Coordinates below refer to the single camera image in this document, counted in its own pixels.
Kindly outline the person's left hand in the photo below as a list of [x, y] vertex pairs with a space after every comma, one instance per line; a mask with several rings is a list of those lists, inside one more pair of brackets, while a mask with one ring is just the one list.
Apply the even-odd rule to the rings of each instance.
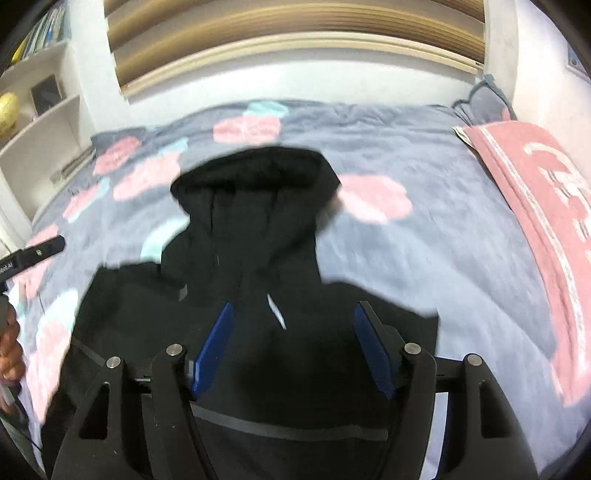
[[0, 374], [3, 382], [19, 382], [25, 375], [23, 348], [18, 341], [20, 324], [12, 305], [7, 306], [7, 325], [1, 335]]

